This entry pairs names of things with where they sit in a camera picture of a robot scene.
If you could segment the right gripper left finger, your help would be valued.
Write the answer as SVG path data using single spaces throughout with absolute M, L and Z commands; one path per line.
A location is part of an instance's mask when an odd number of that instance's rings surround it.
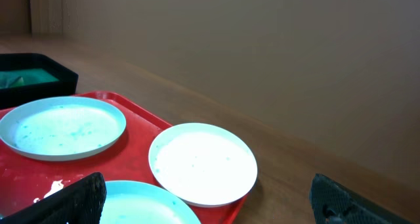
M 92 173 L 31 206 L 1 219 L 1 224 L 99 224 L 106 183 Z

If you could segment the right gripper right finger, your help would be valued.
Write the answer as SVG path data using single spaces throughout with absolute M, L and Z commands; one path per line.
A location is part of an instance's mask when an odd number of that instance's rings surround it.
M 309 201 L 317 224 L 410 224 L 329 177 L 317 173 Z

